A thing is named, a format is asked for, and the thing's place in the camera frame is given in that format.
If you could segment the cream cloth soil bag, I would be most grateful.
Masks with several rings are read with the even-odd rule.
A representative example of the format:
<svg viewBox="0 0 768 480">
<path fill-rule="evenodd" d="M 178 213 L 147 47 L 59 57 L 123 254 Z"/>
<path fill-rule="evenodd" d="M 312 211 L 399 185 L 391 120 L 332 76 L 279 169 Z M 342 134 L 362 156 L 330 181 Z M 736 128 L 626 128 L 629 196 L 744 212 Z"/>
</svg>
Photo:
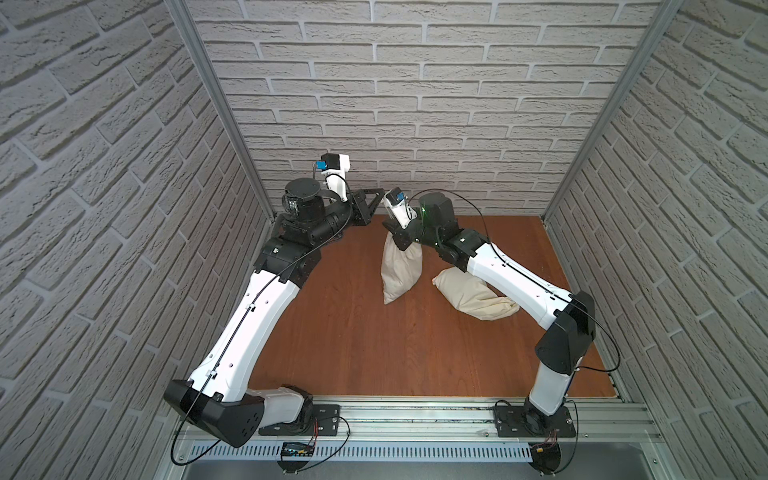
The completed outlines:
<svg viewBox="0 0 768 480">
<path fill-rule="evenodd" d="M 432 284 L 459 312 L 481 321 L 496 321 L 516 314 L 520 307 L 497 295 L 485 281 L 457 267 L 441 271 Z"/>
<path fill-rule="evenodd" d="M 400 250 L 391 233 L 387 234 L 381 263 L 384 304 L 393 303 L 420 279 L 423 267 L 422 247 L 412 243 Z"/>
</svg>

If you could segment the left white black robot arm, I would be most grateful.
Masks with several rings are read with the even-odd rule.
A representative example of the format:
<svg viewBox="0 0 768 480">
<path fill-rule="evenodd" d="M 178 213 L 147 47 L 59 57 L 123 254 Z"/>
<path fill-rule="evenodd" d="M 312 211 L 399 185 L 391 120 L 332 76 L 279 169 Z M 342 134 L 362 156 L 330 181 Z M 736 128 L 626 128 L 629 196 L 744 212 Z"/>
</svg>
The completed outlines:
<svg viewBox="0 0 768 480">
<path fill-rule="evenodd" d="M 252 392 L 249 380 L 277 321 L 321 260 L 324 246 L 346 228 L 366 226 L 384 199 L 381 188 L 351 189 L 330 174 L 324 181 L 289 182 L 269 239 L 246 292 L 212 350 L 187 379 L 173 380 L 164 399 L 184 422 L 241 447 L 260 430 L 309 426 L 313 397 L 291 385 Z"/>
</svg>

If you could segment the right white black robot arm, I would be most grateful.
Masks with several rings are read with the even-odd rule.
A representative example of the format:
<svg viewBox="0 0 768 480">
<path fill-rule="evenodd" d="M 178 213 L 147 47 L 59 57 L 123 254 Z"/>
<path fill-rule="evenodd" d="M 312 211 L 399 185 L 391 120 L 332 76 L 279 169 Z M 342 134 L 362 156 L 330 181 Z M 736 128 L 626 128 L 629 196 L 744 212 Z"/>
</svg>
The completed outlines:
<svg viewBox="0 0 768 480">
<path fill-rule="evenodd" d="M 592 345 L 594 300 L 552 285 L 502 253 L 488 236 L 462 228 L 452 201 L 431 191 L 412 208 L 395 188 L 384 197 L 390 218 L 384 222 L 402 251 L 414 243 L 435 249 L 439 257 L 505 294 L 544 330 L 535 347 L 539 367 L 524 403 L 525 418 L 540 428 L 562 409 L 573 376 Z"/>
</svg>

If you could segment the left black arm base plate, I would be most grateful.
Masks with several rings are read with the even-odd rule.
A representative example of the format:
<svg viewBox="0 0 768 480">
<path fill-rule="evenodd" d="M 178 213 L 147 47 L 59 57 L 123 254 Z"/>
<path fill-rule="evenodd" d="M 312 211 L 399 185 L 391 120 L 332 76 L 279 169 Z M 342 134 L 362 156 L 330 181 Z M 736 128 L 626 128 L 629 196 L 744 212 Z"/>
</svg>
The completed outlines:
<svg viewBox="0 0 768 480">
<path fill-rule="evenodd" d="M 340 413 L 339 404 L 312 404 L 305 406 L 295 421 L 260 428 L 258 435 L 262 437 L 335 437 L 338 434 Z"/>
</svg>

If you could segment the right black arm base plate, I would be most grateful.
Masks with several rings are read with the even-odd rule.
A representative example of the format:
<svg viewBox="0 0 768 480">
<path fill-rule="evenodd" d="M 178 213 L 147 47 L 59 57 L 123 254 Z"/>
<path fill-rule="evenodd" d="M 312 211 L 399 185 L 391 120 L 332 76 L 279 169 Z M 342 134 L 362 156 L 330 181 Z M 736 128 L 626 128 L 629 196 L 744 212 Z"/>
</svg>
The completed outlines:
<svg viewBox="0 0 768 480">
<path fill-rule="evenodd" d="M 576 423 L 565 405 L 547 416 L 532 405 L 513 405 L 498 401 L 491 408 L 497 435 L 500 438 L 575 438 Z"/>
</svg>

